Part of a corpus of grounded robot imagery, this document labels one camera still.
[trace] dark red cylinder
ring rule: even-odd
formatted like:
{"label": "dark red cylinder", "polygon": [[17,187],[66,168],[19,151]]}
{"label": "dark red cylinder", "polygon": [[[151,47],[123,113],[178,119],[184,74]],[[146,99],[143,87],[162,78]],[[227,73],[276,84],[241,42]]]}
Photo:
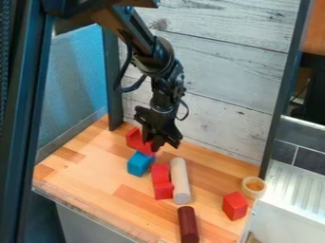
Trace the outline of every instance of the dark red cylinder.
{"label": "dark red cylinder", "polygon": [[182,243],[200,242],[195,211],[190,206],[178,209]]}

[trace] toy block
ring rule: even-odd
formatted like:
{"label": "toy block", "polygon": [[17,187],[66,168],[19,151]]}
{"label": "toy block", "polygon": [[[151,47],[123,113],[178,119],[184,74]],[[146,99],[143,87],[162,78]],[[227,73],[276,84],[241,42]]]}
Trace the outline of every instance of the toy block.
{"label": "toy block", "polygon": [[154,157],[146,156],[137,151],[127,162],[127,172],[140,178],[153,161]]}
{"label": "toy block", "polygon": [[155,153],[152,151],[152,141],[143,143],[141,131],[138,127],[134,127],[129,130],[125,135],[125,140],[126,145],[129,148],[136,149],[147,156],[155,155]]}
{"label": "toy block", "polygon": [[223,197],[222,209],[234,221],[246,216],[248,202],[240,192],[234,192]]}
{"label": "toy block", "polygon": [[180,207],[177,211],[181,230],[182,243],[200,242],[197,219],[194,208],[189,206]]}
{"label": "toy block", "polygon": [[154,185],[170,182],[169,163],[154,163],[151,165],[151,176]]}
{"label": "toy block", "polygon": [[138,151],[147,156],[154,156],[155,152],[152,151],[152,140],[140,146]]}
{"label": "toy block", "polygon": [[156,200],[173,198],[174,185],[171,182],[156,184],[154,185],[154,189]]}
{"label": "toy block", "polygon": [[139,147],[143,146],[143,141],[141,138],[141,131],[138,127],[134,127],[129,130],[126,135],[126,145],[133,149],[138,149]]}

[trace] wooden tabletop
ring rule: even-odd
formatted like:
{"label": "wooden tabletop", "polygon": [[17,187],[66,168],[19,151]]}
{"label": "wooden tabletop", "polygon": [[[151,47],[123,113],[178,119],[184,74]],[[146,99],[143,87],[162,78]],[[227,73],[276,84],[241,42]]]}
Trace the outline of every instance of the wooden tabletop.
{"label": "wooden tabletop", "polygon": [[[137,242],[180,242],[180,206],[154,199],[149,173],[136,178],[125,170],[133,151],[124,134],[132,127],[109,132],[107,117],[95,122],[35,167],[33,189]],[[174,157],[186,159],[201,242],[237,242],[247,216],[230,221],[222,197],[258,168],[188,142],[178,150],[166,145],[157,161]]]}
{"label": "wooden tabletop", "polygon": [[325,0],[315,0],[307,26],[304,51],[325,55]]}

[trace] black cable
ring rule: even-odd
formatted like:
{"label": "black cable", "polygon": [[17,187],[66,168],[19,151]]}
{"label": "black cable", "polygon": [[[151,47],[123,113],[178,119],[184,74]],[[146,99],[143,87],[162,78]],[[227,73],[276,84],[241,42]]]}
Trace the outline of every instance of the black cable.
{"label": "black cable", "polygon": [[180,100],[180,103],[186,108],[186,114],[181,119],[178,117],[176,117],[176,118],[179,121],[184,121],[189,115],[189,107],[188,107],[187,103],[185,103],[185,101],[183,101],[183,100]]}
{"label": "black cable", "polygon": [[121,68],[119,75],[117,76],[117,78],[114,82],[114,85],[113,85],[114,90],[117,90],[121,86],[122,78],[125,75],[125,72],[132,61],[132,48],[133,48],[132,40],[126,32],[121,32],[121,34],[124,36],[124,39],[126,42],[127,57],[126,57],[126,60]]}
{"label": "black cable", "polygon": [[10,46],[10,0],[0,2],[0,139],[8,96],[9,46]]}
{"label": "black cable", "polygon": [[292,103],[296,98],[299,97],[299,95],[301,95],[303,93],[303,91],[306,90],[306,88],[309,87],[309,85],[311,84],[311,82],[308,82],[290,101],[289,103]]}
{"label": "black cable", "polygon": [[132,91],[138,89],[141,86],[141,84],[143,84],[145,78],[146,78],[146,75],[141,76],[141,78],[136,83],[134,83],[133,85],[131,85],[129,87],[122,88],[122,92],[123,93],[128,93],[128,92],[132,92]]}

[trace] blue wall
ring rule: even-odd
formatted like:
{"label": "blue wall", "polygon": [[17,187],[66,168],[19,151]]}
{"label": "blue wall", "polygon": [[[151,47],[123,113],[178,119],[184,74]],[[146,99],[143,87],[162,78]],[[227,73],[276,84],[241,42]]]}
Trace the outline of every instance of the blue wall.
{"label": "blue wall", "polygon": [[39,147],[103,106],[106,94],[101,28],[92,25],[54,37]]}
{"label": "blue wall", "polygon": [[[39,147],[106,106],[102,31],[89,26],[54,37]],[[63,243],[55,203],[32,193],[26,242]]]}

